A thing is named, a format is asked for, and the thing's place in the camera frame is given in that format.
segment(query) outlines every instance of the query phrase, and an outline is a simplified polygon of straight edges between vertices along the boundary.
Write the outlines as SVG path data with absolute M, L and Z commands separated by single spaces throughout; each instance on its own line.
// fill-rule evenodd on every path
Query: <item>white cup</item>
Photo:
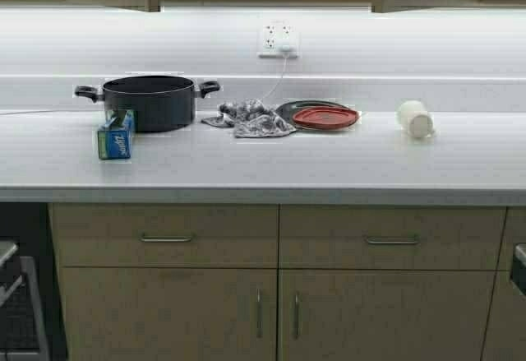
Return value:
M 398 109 L 398 122 L 412 137 L 428 137 L 433 132 L 433 119 L 419 100 L 404 102 Z

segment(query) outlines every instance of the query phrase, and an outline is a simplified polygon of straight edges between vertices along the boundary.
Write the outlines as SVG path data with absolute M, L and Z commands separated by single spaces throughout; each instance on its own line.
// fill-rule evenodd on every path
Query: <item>electrical socket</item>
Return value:
M 263 25 L 259 34 L 257 56 L 260 58 L 284 58 L 283 46 L 288 46 L 289 58 L 299 55 L 299 33 L 287 21 L 274 21 Z
M 265 48 L 268 50 L 274 50 L 276 47 L 276 41 L 274 38 L 265 38 Z

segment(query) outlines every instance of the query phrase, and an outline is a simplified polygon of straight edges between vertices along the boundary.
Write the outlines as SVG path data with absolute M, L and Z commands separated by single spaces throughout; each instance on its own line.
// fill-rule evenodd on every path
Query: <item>red plate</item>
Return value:
M 353 125 L 360 115 L 351 109 L 318 106 L 294 114 L 293 120 L 299 125 L 315 129 L 340 129 Z

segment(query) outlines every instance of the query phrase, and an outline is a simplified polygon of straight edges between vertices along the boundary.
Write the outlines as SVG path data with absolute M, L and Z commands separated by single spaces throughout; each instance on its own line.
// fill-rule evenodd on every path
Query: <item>dish towel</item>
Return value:
M 219 115 L 204 118 L 202 123 L 217 128 L 232 128 L 235 137 L 286 137 L 296 128 L 259 100 L 241 104 L 221 104 Z

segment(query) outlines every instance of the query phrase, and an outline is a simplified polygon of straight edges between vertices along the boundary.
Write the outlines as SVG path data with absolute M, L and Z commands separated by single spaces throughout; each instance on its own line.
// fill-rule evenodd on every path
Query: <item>blue box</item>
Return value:
M 127 160 L 132 157 L 135 119 L 132 110 L 107 113 L 108 121 L 97 131 L 101 160 Z

